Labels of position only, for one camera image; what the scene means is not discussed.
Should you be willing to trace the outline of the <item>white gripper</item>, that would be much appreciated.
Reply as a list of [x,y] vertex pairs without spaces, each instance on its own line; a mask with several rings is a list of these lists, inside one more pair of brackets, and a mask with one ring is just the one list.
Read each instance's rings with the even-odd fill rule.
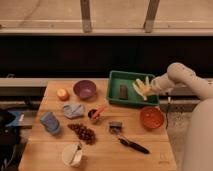
[[[146,90],[150,89],[150,81],[148,76],[145,77],[145,86]],[[173,87],[174,82],[169,79],[167,74],[158,76],[151,81],[151,90],[156,94],[167,92]]]

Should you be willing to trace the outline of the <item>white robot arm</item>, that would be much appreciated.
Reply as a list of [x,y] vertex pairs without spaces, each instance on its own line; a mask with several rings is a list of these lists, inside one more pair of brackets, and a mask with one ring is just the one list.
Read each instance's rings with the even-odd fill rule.
[[151,81],[146,95],[158,95],[177,85],[186,86],[199,100],[187,128],[181,171],[213,171],[213,82],[174,62]]

